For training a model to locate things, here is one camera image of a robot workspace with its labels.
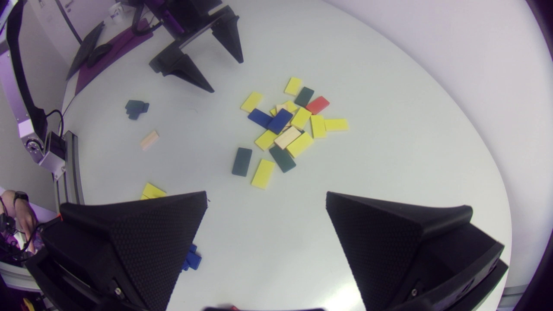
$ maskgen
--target white wall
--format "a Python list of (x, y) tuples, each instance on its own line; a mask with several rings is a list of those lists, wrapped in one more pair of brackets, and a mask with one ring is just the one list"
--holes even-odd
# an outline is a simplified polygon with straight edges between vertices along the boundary
[(63, 15), (54, 0), (42, 0), (41, 7), (38, 0), (30, 0), (25, 4), (25, 9), (32, 7), (39, 21), (39, 28), (50, 39), (55, 49), (63, 60), (70, 66), (79, 49), (79, 42), (67, 26)]
[[(19, 46), (23, 70), (35, 105), (47, 113), (61, 108), (65, 74), (69, 68), (42, 30), (29, 5), (23, 9)], [(49, 121), (49, 127), (56, 128), (57, 116), (51, 116)], [(23, 147), (15, 118), (1, 87), (0, 186), (25, 191), (32, 202), (55, 211), (51, 174), (34, 163)]]
[(471, 120), (509, 198), (513, 252), (507, 287), (528, 284), (553, 226), (553, 64), (527, 3), (327, 1), (413, 57)]

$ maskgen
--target pile of blocks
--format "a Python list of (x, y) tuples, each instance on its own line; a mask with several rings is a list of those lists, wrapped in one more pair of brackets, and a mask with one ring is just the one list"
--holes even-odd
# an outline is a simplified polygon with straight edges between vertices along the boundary
[[(284, 93), (296, 96), (296, 99), (271, 109), (269, 112), (272, 116), (257, 109), (263, 99), (263, 95), (257, 92), (251, 93), (241, 106), (242, 110), (249, 113), (248, 119), (265, 128), (265, 132), (254, 143), (263, 151), (269, 149), (283, 173), (296, 167), (294, 159), (314, 143), (314, 138), (325, 138), (329, 131), (349, 129), (346, 119), (324, 119), (320, 112), (330, 105), (329, 101), (323, 96), (311, 101), (314, 91), (308, 87), (301, 88), (301, 83), (297, 77), (290, 78)], [(304, 131), (309, 121), (313, 137)], [(248, 148), (238, 149), (232, 174), (246, 177), (252, 152)], [(253, 186), (267, 188), (275, 162), (261, 160), (252, 180)]]

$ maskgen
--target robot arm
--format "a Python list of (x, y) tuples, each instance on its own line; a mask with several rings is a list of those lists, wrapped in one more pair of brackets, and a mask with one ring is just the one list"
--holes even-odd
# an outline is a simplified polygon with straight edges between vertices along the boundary
[(19, 129), (19, 138), (33, 161), (57, 180), (65, 170), (65, 142), (48, 133), (43, 109), (31, 98), (19, 53), (19, 30), (24, 1), (8, 0), (0, 7), (0, 82)]

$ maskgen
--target mouse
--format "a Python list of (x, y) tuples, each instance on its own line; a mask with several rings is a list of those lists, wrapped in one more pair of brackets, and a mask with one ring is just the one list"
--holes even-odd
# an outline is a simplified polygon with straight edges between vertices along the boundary
[(88, 60), (86, 61), (86, 66), (90, 68), (96, 65), (96, 63), (99, 60), (101, 60), (102, 57), (104, 57), (104, 55), (106, 55), (109, 51), (111, 51), (112, 48), (113, 48), (113, 45), (109, 43), (97, 46), (96, 49), (94, 49), (92, 53), (90, 53), (90, 56), (88, 56)]

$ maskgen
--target red block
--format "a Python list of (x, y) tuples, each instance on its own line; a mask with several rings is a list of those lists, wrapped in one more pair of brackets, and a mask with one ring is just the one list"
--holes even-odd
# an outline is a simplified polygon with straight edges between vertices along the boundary
[(328, 107), (330, 103), (326, 100), (326, 98), (319, 96), (314, 101), (310, 102), (305, 108), (314, 115), (321, 112), (324, 108)]

